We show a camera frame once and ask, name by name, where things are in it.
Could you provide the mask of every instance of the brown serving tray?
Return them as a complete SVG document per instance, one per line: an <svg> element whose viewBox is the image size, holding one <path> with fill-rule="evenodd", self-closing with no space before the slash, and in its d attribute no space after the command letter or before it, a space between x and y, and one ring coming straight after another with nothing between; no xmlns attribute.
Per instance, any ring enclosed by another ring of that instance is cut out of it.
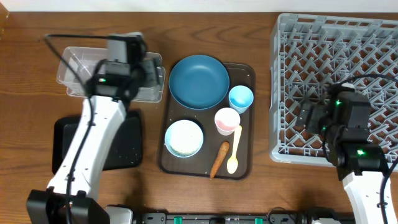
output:
<svg viewBox="0 0 398 224"><path fill-rule="evenodd" d="M224 66L227 68L229 74L229 90L234 86L244 85L249 87L253 93L255 92L256 74L249 65L224 63ZM211 167L217 157L221 143L228 141L230 144L229 151L215 178L241 180L247 177L251 170L252 161L254 102L241 114L241 126L243 130L236 153L239 165L234 174L229 174L226 170L226 163L231 157L234 135L222 136L217 131L214 123L216 112L221 108L229 107L228 94L222 102L210 109L192 110L178 103L169 92L165 107L162 135L160 136L160 146L157 154L157 161L160 169L169 174L209 177ZM167 128L172 123L181 119L188 119L196 122L196 124L201 127L204 135L201 149L195 155L188 158L173 156L164 144L164 136Z"/></svg>

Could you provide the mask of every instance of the orange carrot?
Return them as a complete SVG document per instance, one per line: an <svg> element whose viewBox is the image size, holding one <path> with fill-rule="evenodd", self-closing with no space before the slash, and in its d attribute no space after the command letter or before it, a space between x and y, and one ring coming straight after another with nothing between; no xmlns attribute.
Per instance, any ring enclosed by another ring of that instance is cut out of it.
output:
<svg viewBox="0 0 398 224"><path fill-rule="evenodd" d="M213 167L211 168L210 179L213 179L214 176L216 175L218 169L220 168L221 164L223 163L223 160L224 160L228 150L229 150L229 143L225 141L221 144L220 149L218 151L216 161L214 161Z"/></svg>

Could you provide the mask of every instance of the black tray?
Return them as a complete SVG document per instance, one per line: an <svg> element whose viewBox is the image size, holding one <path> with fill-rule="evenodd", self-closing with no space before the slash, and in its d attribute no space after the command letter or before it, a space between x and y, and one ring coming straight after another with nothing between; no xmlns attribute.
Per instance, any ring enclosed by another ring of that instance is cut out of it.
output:
<svg viewBox="0 0 398 224"><path fill-rule="evenodd" d="M69 145L78 127L80 116L61 118L54 124L52 172L55 174L67 155ZM129 111L120 125L109 150L103 170L138 166L142 161L142 135L140 115Z"/></svg>
<svg viewBox="0 0 398 224"><path fill-rule="evenodd" d="M227 68L229 74L229 89L237 85L244 85L249 87L254 93L256 74L249 65L224 63L224 66ZM162 135L159 141L160 146L157 160L160 169L169 174L209 177L221 143L228 141L230 144L229 151L215 178L241 180L247 177L251 170L252 161L254 103L241 114L241 126L243 130L236 153L239 165L234 174L229 174L226 170L227 160L231 157L232 153L234 135L222 136L217 131L214 123L216 112L224 107L229 107L228 95L225 96L221 103L210 109L191 110L179 104L169 92L165 107ZM189 119L196 122L202 128L204 134L204 142L201 149L195 155L188 158L173 156L164 144L164 136L167 128L172 123L181 119Z"/></svg>

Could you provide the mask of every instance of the spoon handle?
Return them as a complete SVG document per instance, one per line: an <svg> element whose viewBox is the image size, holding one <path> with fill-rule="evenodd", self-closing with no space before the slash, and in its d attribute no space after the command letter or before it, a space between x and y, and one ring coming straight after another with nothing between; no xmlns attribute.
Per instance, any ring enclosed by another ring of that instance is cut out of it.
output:
<svg viewBox="0 0 398 224"><path fill-rule="evenodd" d="M239 140L241 139L241 133L242 133L242 126L239 125L234 132L234 144L232 149L233 157L236 157L236 151L238 150Z"/></svg>

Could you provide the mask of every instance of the green clip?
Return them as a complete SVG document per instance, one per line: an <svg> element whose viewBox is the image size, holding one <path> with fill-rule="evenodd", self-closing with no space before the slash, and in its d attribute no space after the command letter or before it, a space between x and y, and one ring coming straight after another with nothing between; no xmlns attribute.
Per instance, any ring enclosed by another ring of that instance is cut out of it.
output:
<svg viewBox="0 0 398 224"><path fill-rule="evenodd" d="M254 224L262 224L262 218L255 218Z"/></svg>
<svg viewBox="0 0 398 224"><path fill-rule="evenodd" d="M174 224L182 224L182 217L174 217Z"/></svg>

